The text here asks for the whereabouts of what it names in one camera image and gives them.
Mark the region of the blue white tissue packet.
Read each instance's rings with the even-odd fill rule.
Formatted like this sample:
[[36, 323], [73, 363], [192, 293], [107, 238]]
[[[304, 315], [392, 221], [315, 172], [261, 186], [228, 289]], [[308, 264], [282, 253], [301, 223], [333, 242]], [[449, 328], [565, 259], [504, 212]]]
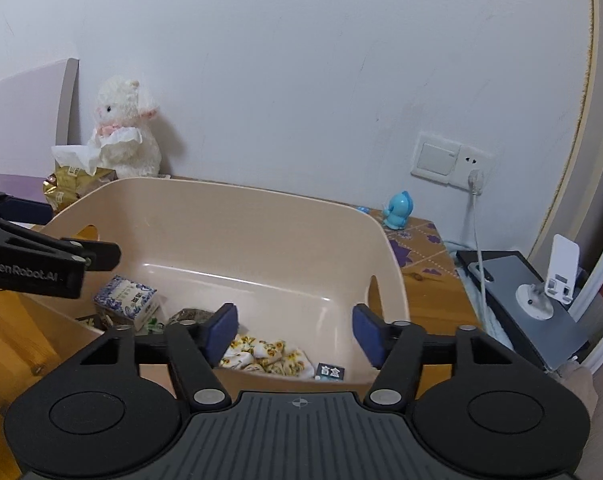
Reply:
[[94, 304], [138, 332], [158, 310], [160, 298], [156, 288], [115, 275], [96, 292]]

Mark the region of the white floral sock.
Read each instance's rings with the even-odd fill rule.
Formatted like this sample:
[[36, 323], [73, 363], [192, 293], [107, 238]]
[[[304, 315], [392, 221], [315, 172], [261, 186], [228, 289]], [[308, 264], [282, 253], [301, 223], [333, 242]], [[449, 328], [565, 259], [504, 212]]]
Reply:
[[315, 367], [303, 350], [284, 340], [263, 340], [241, 334], [237, 334], [225, 350], [219, 366], [301, 380], [315, 377]]

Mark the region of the gold tissue pack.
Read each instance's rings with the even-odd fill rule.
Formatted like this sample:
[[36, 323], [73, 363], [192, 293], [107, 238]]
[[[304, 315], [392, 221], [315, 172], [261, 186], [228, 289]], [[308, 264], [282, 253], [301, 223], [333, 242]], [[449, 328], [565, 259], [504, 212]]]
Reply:
[[119, 178], [118, 167], [135, 155], [143, 142], [139, 128], [115, 128], [82, 145], [52, 147], [55, 171], [43, 181], [43, 195], [58, 214], [77, 200]]

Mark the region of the purple headboard panel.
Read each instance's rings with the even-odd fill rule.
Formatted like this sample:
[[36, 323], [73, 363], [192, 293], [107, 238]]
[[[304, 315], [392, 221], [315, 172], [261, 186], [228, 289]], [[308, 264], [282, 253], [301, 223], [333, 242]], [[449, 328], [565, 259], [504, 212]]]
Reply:
[[46, 177], [68, 141], [79, 61], [66, 58], [0, 80], [0, 177]]

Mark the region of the grey laptop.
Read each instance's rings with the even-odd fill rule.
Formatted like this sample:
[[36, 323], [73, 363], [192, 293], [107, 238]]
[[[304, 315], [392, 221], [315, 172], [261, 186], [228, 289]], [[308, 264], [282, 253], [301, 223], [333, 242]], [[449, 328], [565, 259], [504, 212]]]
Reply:
[[478, 257], [460, 250], [457, 259], [467, 277], [486, 289], [489, 311], [520, 356], [543, 370], [557, 370], [585, 354], [587, 332], [563, 304], [545, 296], [541, 276], [520, 252], [489, 250]]

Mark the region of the white phone stand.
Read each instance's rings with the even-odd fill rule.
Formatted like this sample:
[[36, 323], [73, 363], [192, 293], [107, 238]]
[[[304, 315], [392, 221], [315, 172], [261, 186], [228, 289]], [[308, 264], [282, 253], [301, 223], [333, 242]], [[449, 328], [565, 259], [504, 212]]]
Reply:
[[554, 315], [554, 303], [569, 306], [574, 300], [579, 270], [579, 246], [563, 235], [555, 234], [547, 276], [539, 284], [522, 284], [515, 298], [531, 318], [548, 321]]

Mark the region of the grey cloth bundle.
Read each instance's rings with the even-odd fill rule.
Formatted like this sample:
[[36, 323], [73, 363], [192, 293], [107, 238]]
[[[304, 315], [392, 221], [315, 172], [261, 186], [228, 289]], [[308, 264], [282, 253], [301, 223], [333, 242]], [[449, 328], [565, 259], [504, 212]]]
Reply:
[[591, 419], [590, 437], [577, 468], [580, 479], [603, 479], [603, 365], [592, 374], [586, 367], [570, 362], [556, 379], [586, 405]]

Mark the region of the white plush lamb toy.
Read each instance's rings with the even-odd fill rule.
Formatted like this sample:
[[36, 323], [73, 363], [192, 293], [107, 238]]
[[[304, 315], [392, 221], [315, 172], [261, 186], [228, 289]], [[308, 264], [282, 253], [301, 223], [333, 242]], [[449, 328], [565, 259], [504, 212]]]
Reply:
[[150, 123], [159, 107], [140, 81], [114, 76], [98, 90], [95, 129], [88, 146], [96, 149], [98, 166], [119, 179], [157, 177], [159, 144]]

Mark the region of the beige plastic storage bin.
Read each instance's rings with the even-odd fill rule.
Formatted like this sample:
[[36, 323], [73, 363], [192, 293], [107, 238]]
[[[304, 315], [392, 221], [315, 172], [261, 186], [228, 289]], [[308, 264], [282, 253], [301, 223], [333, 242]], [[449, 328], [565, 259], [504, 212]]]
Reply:
[[235, 304], [248, 334], [341, 367], [350, 389], [376, 375], [353, 337], [353, 307], [366, 304], [387, 321], [409, 315], [384, 230], [341, 204], [219, 183], [123, 179], [56, 214], [43, 231], [117, 244], [117, 274], [154, 287], [165, 315]]

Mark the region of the blue toy figurine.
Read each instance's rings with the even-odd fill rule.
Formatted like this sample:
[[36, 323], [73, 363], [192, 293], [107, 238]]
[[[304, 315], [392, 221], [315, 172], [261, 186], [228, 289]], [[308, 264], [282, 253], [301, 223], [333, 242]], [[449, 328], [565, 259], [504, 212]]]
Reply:
[[413, 207], [412, 197], [407, 191], [395, 194], [382, 211], [383, 225], [390, 230], [403, 230], [412, 214]]

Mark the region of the white wall switch socket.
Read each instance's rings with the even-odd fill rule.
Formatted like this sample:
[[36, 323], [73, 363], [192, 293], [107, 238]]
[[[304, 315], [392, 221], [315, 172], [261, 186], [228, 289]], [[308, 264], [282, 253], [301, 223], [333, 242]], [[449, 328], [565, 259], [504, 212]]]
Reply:
[[471, 189], [471, 176], [488, 182], [495, 156], [472, 146], [445, 139], [435, 133], [421, 132], [413, 157], [411, 174], [431, 182]]

